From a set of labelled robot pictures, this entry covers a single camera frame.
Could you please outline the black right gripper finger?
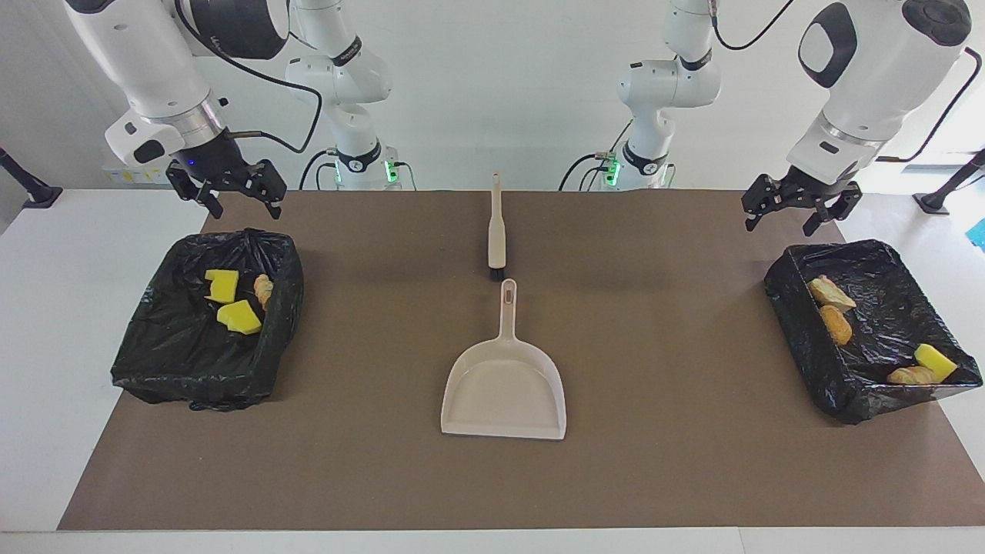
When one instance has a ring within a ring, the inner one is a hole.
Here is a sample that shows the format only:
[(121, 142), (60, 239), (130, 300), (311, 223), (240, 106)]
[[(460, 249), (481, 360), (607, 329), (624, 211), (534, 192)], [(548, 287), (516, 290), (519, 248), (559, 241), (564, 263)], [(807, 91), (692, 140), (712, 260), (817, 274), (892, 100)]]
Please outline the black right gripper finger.
[(219, 203), (218, 197), (211, 192), (208, 183), (197, 185), (179, 162), (170, 162), (166, 169), (166, 178), (182, 201), (192, 201), (200, 205), (214, 219), (219, 219), (224, 214), (224, 207)]
[(260, 201), (274, 220), (282, 216), (281, 202), (285, 198), (286, 184), (280, 172), (270, 160), (260, 160), (245, 167), (245, 176), (239, 183), (239, 192)]

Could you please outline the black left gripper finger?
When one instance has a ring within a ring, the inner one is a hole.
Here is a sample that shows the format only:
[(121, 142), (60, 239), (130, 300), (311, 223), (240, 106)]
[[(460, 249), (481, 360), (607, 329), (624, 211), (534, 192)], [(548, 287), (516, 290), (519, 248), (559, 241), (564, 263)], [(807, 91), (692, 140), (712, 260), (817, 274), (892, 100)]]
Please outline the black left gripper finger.
[(752, 232), (764, 216), (779, 209), (778, 182), (766, 173), (761, 173), (743, 193), (741, 202), (746, 214), (746, 230)]
[(808, 196), (808, 206), (815, 209), (815, 213), (803, 223), (802, 230), (803, 235), (813, 236), (822, 225), (846, 219), (862, 199), (863, 193), (858, 183), (848, 183), (837, 194), (811, 192)]

